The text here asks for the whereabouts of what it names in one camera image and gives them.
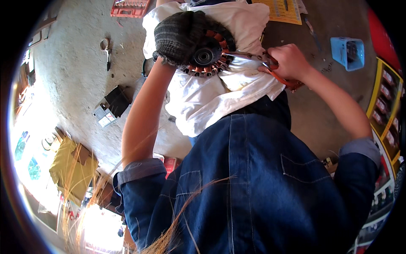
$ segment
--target red-handled pliers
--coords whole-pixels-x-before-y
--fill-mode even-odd
[[[276,61],[275,58],[270,56],[267,52],[264,52],[262,55],[255,55],[247,52],[228,52],[228,53],[223,53],[225,55],[241,58],[241,59],[247,59],[250,61],[256,61],[256,62],[261,62],[265,67],[267,67],[267,72],[274,76],[279,82],[282,84],[286,85],[286,87],[291,90],[292,92],[296,91],[299,87],[304,85],[302,82],[298,80],[285,80],[281,78],[278,74],[273,72],[273,70],[277,69],[279,67],[278,61]]]

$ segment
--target denim shirt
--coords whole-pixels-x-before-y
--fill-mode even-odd
[[[379,150],[369,138],[344,145],[334,179],[280,121],[233,114],[208,127],[165,179],[158,159],[127,165],[114,180],[139,250],[181,214],[171,253],[345,253],[374,197]]]

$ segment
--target shirt sleeve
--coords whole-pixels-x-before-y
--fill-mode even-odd
[[[339,151],[334,182],[357,230],[368,218],[379,168],[379,149],[371,138],[352,140]]]
[[[157,158],[131,162],[116,176],[128,229],[137,247],[142,249],[166,180],[165,166]]]

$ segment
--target blue container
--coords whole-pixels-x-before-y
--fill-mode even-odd
[[[347,47],[348,42],[355,44],[356,46],[355,59],[348,58],[348,50],[351,50],[351,47]],[[365,56],[364,43],[362,42],[362,40],[349,37],[331,37],[330,43],[333,59],[344,65],[348,72],[364,67]]]

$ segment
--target work glove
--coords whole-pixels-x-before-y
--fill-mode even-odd
[[[156,51],[153,59],[160,56],[168,63],[178,68],[189,65],[197,45],[205,36],[207,27],[205,13],[202,11],[186,11],[175,13],[162,20],[155,28]]]

